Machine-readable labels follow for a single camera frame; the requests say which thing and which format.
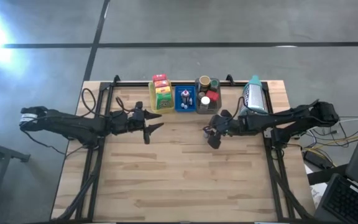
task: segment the green box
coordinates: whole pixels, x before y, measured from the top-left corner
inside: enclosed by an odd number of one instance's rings
[[[157,110],[172,107],[172,94],[171,93],[157,93],[155,95],[155,102]]]

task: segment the colorful box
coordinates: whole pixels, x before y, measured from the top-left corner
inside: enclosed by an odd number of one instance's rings
[[[157,93],[155,95],[155,102],[157,106],[157,110],[164,109],[164,108],[170,108],[172,107],[172,94],[170,92],[168,93]]]
[[[161,74],[161,75],[153,75],[153,82],[160,81],[160,80],[166,80],[167,75]]]
[[[156,88],[155,89],[155,93],[170,93],[171,92],[171,88],[169,86],[165,86],[165,87],[160,87],[160,88]]]
[[[219,99],[219,93],[216,93],[214,91],[208,90],[205,94],[205,96],[208,96],[211,101],[216,102]]]
[[[169,82],[168,82],[168,80],[155,81],[155,82],[154,82],[154,86],[155,86],[156,88],[169,86]]]

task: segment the concrete floor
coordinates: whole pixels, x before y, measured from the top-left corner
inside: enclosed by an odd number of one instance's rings
[[[0,44],[92,43],[103,0],[0,1]],[[358,42],[354,0],[112,0],[101,36],[108,42]],[[74,113],[91,49],[0,49],[0,145],[30,153],[12,161],[0,193],[0,223],[49,218],[63,157],[19,131],[20,109]],[[358,116],[358,47],[99,49],[91,80],[200,75],[285,81],[292,106],[316,98]],[[348,134],[358,121],[344,123]],[[56,134],[34,138],[66,150]],[[308,144],[304,137],[302,143]],[[349,149],[324,148],[336,164]]]

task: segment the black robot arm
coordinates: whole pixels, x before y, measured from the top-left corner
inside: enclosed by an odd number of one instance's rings
[[[134,109],[128,113],[123,110],[111,111],[109,116],[97,114],[94,118],[85,118],[72,114],[49,110],[44,106],[22,108],[20,121],[21,131],[46,130],[61,134],[65,138],[77,139],[86,147],[98,145],[98,139],[108,134],[123,134],[133,131],[144,132],[144,142],[150,143],[150,135],[163,123],[146,126],[146,119],[161,117],[160,114],[142,110],[142,102],[137,102]]]
[[[339,121],[334,106],[327,102],[316,100],[310,105],[300,105],[274,114],[260,114],[249,110],[249,114],[233,119],[227,110],[221,115],[214,115],[204,131],[208,144],[218,149],[221,136],[252,136],[267,132],[272,138],[273,147],[283,148],[292,136],[303,134],[308,129],[331,127]],[[281,124],[289,124],[285,128],[274,128]]]

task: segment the blue container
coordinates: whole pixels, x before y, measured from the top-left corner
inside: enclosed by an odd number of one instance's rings
[[[190,98],[193,100],[192,105],[187,105],[187,109],[182,108],[181,93],[187,90]],[[196,88],[194,86],[175,86],[175,110],[177,112],[193,112],[196,110]]]

